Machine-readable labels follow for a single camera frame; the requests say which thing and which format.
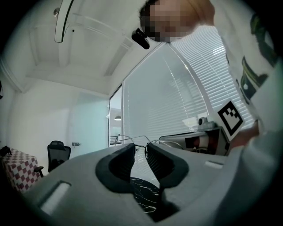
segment black and white tag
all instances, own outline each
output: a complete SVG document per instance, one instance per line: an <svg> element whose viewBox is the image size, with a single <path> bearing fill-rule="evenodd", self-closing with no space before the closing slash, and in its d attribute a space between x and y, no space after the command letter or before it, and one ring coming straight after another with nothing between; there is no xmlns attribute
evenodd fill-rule
<svg viewBox="0 0 283 226"><path fill-rule="evenodd" d="M215 112L214 121L223 127L226 136L231 141L244 125L243 117L231 99L228 99Z"/></svg>

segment hand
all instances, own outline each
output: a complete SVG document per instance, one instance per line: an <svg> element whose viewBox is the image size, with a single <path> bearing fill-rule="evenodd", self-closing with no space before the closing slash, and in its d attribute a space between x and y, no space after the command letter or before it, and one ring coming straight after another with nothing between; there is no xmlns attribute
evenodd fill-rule
<svg viewBox="0 0 283 226"><path fill-rule="evenodd" d="M245 146L251 138L258 136L258 121L255 121L251 128L240 131L230 142L230 150L234 147Z"/></svg>

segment window blinds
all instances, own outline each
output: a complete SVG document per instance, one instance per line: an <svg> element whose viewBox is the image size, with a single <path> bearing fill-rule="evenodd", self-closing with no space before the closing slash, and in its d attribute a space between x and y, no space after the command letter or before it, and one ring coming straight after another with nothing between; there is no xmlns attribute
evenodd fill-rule
<svg viewBox="0 0 283 226"><path fill-rule="evenodd" d="M123 134L161 136L194 131L207 116L191 73L169 45L159 46L123 82ZM144 138L135 139L145 145Z"/></svg>
<svg viewBox="0 0 283 226"><path fill-rule="evenodd" d="M215 27L200 26L172 45L180 52L199 77L213 109L231 98L245 120L243 128L251 127L253 117L240 99L228 71L226 52Z"/></svg>

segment office chair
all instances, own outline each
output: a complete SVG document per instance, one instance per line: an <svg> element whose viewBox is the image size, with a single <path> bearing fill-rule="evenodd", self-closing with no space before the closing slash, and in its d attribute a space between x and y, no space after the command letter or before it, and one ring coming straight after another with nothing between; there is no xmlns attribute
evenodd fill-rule
<svg viewBox="0 0 283 226"><path fill-rule="evenodd" d="M59 140L51 141L50 144L52 144L52 145L62 145L62 146L64 146L64 143L63 143L62 141L59 141Z"/></svg>
<svg viewBox="0 0 283 226"><path fill-rule="evenodd" d="M50 173L56 167L64 163L66 160L70 159L71 148L64 146L61 141L52 141L50 145L47 146L48 151L48 172ZM39 173L41 177L43 166L36 167L34 172Z"/></svg>

